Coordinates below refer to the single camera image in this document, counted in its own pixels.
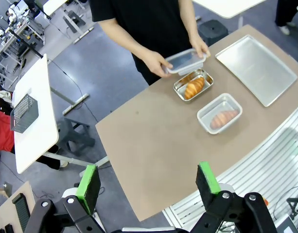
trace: red shirt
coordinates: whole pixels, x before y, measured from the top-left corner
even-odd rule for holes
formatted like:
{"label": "red shirt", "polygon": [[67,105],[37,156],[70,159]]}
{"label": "red shirt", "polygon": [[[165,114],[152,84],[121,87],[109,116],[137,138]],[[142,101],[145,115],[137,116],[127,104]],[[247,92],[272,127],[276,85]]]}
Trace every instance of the red shirt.
{"label": "red shirt", "polygon": [[15,145],[10,116],[0,112],[0,150],[10,152]]}

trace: brown table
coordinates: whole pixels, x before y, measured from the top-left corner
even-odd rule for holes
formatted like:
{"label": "brown table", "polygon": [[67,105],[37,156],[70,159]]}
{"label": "brown table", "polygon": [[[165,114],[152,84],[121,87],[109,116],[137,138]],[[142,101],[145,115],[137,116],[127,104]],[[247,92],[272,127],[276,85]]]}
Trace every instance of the brown table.
{"label": "brown table", "polygon": [[[298,63],[249,25],[210,47],[204,70],[214,85],[194,102],[183,102],[173,90],[178,77],[163,79],[111,113],[97,125],[106,153],[139,220],[144,220],[197,190],[197,164],[209,161],[216,176],[266,139],[297,107],[298,80],[265,108],[215,58],[245,35],[268,47],[298,75]],[[210,135],[196,113],[222,93],[230,93],[243,115],[227,131]]]}
{"label": "brown table", "polygon": [[29,182],[26,182],[23,186],[21,186],[9,199],[6,200],[6,202],[3,203],[3,205],[0,206],[0,228],[5,229],[4,227],[7,224],[12,224],[15,233],[22,233],[16,207],[12,203],[12,200],[19,193],[23,193],[26,196],[31,213],[35,205],[35,200]]}

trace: rectangular metal container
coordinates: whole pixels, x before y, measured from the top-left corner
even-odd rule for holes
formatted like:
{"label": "rectangular metal container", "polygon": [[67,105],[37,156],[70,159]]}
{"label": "rectangular metal container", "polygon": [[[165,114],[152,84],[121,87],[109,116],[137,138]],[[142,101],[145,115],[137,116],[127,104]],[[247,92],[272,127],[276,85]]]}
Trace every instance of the rectangular metal container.
{"label": "rectangular metal container", "polygon": [[[188,83],[194,79],[198,79],[203,77],[205,79],[205,85],[202,91],[200,91],[198,94],[196,94],[195,96],[193,96],[191,99],[186,100],[184,98],[184,93],[186,91],[186,87],[188,85]],[[183,100],[183,101],[191,101],[194,98],[196,98],[198,95],[200,95],[201,93],[205,92],[208,88],[210,88],[213,85],[213,78],[203,69],[197,69],[195,71],[193,71],[192,73],[184,76],[182,79],[180,79],[179,81],[177,81],[174,84],[174,90],[175,92],[179,95],[179,97]]]}
{"label": "rectangular metal container", "polygon": [[[220,129],[213,130],[210,127],[211,121],[213,118],[222,111],[233,111],[238,110],[239,114],[233,118],[229,123]],[[201,110],[197,112],[197,119],[199,123],[203,126],[203,128],[211,133],[217,134],[226,130],[230,125],[232,125],[238,118],[242,115],[243,109],[241,105],[228,93],[221,94],[217,98],[215,98],[212,102],[207,104]]]}
{"label": "rectangular metal container", "polygon": [[270,106],[297,75],[268,48],[250,35],[222,50],[216,58],[265,106]]}

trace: white slatted surface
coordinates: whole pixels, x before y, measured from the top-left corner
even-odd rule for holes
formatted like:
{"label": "white slatted surface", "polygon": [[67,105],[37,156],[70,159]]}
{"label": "white slatted surface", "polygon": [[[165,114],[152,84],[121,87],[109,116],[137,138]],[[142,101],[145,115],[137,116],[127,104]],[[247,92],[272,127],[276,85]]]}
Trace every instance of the white slatted surface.
{"label": "white slatted surface", "polygon": [[[269,201],[269,212],[275,220],[275,204],[287,190],[298,186],[298,108],[265,141],[217,180],[232,185],[241,197],[249,192],[260,193]],[[275,216],[290,214],[286,199],[297,196],[298,188],[295,188],[282,197]],[[204,211],[196,191],[163,212],[171,225],[189,231]]]}

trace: floor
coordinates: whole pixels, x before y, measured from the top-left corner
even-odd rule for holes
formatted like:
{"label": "floor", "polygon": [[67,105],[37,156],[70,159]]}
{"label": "floor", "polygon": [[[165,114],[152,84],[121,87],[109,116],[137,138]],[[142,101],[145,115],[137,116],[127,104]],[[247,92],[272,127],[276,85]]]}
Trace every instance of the floor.
{"label": "floor", "polygon": [[[248,10],[244,14],[244,24],[255,27],[298,61],[298,27],[291,29],[290,36],[285,36],[278,30],[274,24],[276,3],[277,0],[267,0]],[[195,11],[202,17],[203,22],[217,19],[227,26],[230,32],[237,29],[237,17],[222,19],[198,5],[195,5]],[[84,17],[87,22],[90,21],[90,12],[84,13]],[[65,33],[66,27],[60,24],[57,18],[54,18],[53,22]],[[298,14],[294,22],[298,25]],[[55,41],[49,39],[53,34],[58,37]],[[98,25],[95,25],[95,29],[76,44],[72,44],[76,35],[71,35],[73,38],[67,39],[54,26],[49,26],[45,35],[48,38],[47,45],[40,52],[46,52],[49,58],[79,85],[80,89],[54,63],[49,64],[51,86],[74,100],[78,99],[81,93],[90,94],[86,104],[94,116],[85,105],[82,105],[67,117],[91,126],[90,135],[96,139],[96,144],[93,148],[85,150],[81,159],[96,162],[105,157],[106,153],[94,125],[136,96],[147,87],[147,84],[136,71],[131,54],[112,42]],[[28,54],[23,73],[36,60],[33,54]],[[61,118],[62,111],[68,107],[68,104],[53,95],[53,105],[56,118]],[[35,163],[18,175],[14,156],[6,152],[2,152],[1,155],[3,163],[0,163],[0,183],[7,181],[13,185],[13,190],[17,190],[22,185],[22,181],[29,181],[37,196],[52,194],[54,201],[58,201],[66,189],[80,181],[78,173],[83,170],[81,166],[69,165],[62,171],[55,171]],[[16,178],[5,165],[22,181]],[[111,167],[100,170],[100,180],[105,191],[99,196],[96,207],[107,232],[124,226],[152,228],[169,225],[162,213],[139,222]],[[65,232],[76,231],[74,228],[69,228]]]}

